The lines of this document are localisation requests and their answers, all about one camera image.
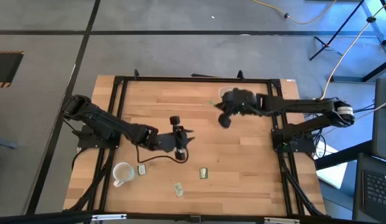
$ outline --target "sticker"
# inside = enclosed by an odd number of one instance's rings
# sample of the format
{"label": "sticker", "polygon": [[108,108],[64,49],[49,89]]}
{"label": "sticker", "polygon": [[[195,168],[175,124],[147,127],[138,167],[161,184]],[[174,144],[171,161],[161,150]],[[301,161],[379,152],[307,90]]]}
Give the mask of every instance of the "sticker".
{"label": "sticker", "polygon": [[180,197],[183,195],[182,184],[180,182],[174,184],[176,197]]}
{"label": "sticker", "polygon": [[347,111],[353,111],[353,109],[349,106],[340,106],[337,108],[338,111],[341,111],[341,110],[347,110]]}
{"label": "sticker", "polygon": [[207,179],[207,178],[208,178],[208,169],[200,168],[200,179]]}
{"label": "sticker", "polygon": [[139,175],[146,174],[146,166],[144,164],[138,165],[138,174]]}
{"label": "sticker", "polygon": [[337,114],[339,114],[339,115],[342,115],[342,114],[350,114],[350,115],[354,115],[354,112],[352,112],[352,111],[337,111]]}

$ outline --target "concrete floor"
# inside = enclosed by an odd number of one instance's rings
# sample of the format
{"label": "concrete floor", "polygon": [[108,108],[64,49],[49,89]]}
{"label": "concrete floor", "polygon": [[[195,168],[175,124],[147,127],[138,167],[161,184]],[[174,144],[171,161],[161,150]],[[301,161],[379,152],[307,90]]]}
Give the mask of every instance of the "concrete floor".
{"label": "concrete floor", "polygon": [[[316,16],[329,4],[305,0],[264,2],[282,7],[300,21]],[[0,0],[0,29],[84,30],[93,3],[94,0]],[[93,28],[336,30],[356,4],[338,2],[314,24],[299,26],[250,0],[107,0],[102,1]],[[367,4],[372,12],[380,7],[377,0],[368,0]],[[377,23],[386,35],[386,14],[379,15]],[[361,30],[365,18],[359,9],[344,30]],[[0,36],[0,50],[26,51],[12,86],[0,89],[0,138],[19,144],[13,151],[0,147],[0,216],[23,212],[81,39]],[[352,41],[353,37],[339,37],[332,47],[343,52]],[[339,60],[334,52],[323,52],[310,62],[308,58],[319,48],[313,37],[91,36],[73,93],[90,96],[97,75],[132,75],[134,69],[143,76],[179,77],[191,73],[235,77],[238,70],[243,70],[248,78],[295,79],[300,96],[314,98],[321,95],[326,77]],[[336,75],[365,75],[384,61],[386,56],[378,40],[364,37],[353,46]],[[354,108],[362,108],[372,103],[374,85],[332,83],[326,96],[338,96]],[[341,150],[369,140],[371,127],[370,115],[348,129],[328,134],[327,144]],[[77,138],[64,126],[37,212],[61,211],[76,143]]]}

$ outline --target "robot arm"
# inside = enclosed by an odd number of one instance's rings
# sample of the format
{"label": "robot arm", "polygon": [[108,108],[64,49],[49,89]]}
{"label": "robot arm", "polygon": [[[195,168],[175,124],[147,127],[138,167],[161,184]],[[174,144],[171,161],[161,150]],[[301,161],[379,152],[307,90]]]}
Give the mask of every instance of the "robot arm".
{"label": "robot arm", "polygon": [[352,107],[338,99],[323,100],[285,100],[280,96],[264,94],[254,95],[248,90],[234,88],[226,92],[222,102],[215,105],[224,113],[219,116],[219,123],[224,128],[230,126],[230,116],[235,114],[252,114],[272,116],[281,113],[316,113],[322,114],[312,122],[296,125],[296,131],[315,131],[328,126],[348,127],[354,124]]}
{"label": "robot arm", "polygon": [[178,126],[179,117],[171,117],[172,133],[158,134],[158,129],[144,125],[131,124],[103,111],[91,103],[86,96],[74,95],[63,108],[63,116],[67,120],[83,121],[93,129],[94,135],[105,140],[111,140],[115,134],[121,133],[132,144],[150,151],[161,150],[171,152],[177,149],[186,149],[192,138],[188,139],[189,130]]}

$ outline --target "ceramic mug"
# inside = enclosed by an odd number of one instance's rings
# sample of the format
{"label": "ceramic mug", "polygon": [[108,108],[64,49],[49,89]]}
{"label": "ceramic mug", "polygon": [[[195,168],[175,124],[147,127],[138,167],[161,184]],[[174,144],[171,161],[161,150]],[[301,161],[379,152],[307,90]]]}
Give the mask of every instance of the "ceramic mug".
{"label": "ceramic mug", "polygon": [[115,187],[119,187],[123,183],[131,181],[135,178],[135,170],[127,162],[120,162],[114,166],[113,177],[116,179],[113,185]]}

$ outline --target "wooden table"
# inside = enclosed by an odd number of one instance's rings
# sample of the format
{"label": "wooden table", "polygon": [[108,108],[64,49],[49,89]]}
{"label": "wooden table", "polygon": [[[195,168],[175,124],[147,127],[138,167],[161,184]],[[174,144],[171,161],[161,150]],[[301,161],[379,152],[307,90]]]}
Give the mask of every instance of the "wooden table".
{"label": "wooden table", "polygon": [[[113,80],[114,76],[104,75],[96,80],[92,102],[104,110],[109,104]],[[294,80],[281,80],[281,84],[285,98],[299,98]],[[210,102],[220,101],[219,89],[225,86],[267,94],[265,84],[254,83],[128,82],[123,120],[148,124],[157,127],[160,133],[168,133],[172,131],[169,117],[178,115],[181,125],[194,130],[189,136],[195,139],[189,144],[190,157],[185,164],[169,159],[149,161],[146,175],[136,176],[118,188],[113,186],[111,177],[107,212],[286,215],[280,168],[271,143],[271,118],[233,116],[231,127],[221,128],[217,121],[221,111]],[[302,114],[287,114],[287,117],[289,123],[304,121]],[[159,154],[165,152],[140,149],[141,160]],[[64,208],[74,205],[90,185],[97,155],[97,149],[89,149],[76,160]],[[295,153],[295,159],[300,186],[325,213],[314,162],[303,153]],[[122,161],[135,168],[138,165],[134,146],[123,136],[113,166]],[[208,179],[199,179],[201,167],[208,168]],[[176,182],[182,184],[184,195],[181,197],[176,197]],[[291,186],[289,192],[293,211],[297,213]],[[98,208],[100,194],[101,186],[94,208]]]}

